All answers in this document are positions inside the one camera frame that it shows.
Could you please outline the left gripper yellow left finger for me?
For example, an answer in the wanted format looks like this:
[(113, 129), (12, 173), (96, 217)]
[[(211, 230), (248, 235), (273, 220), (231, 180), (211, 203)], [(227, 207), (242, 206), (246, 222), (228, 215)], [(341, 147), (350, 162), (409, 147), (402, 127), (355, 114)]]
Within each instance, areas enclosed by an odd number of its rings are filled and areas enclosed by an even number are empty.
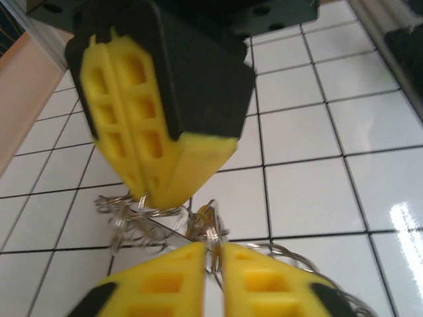
[(202, 316), (206, 246), (201, 242), (110, 275), (70, 316)]

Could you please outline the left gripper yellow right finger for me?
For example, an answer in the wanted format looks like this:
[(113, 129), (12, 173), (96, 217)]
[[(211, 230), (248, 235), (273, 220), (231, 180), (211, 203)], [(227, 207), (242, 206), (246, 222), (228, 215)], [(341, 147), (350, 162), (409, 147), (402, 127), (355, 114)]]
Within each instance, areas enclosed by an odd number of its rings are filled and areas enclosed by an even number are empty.
[(238, 244), (224, 244), (225, 316), (355, 316), (334, 285)]

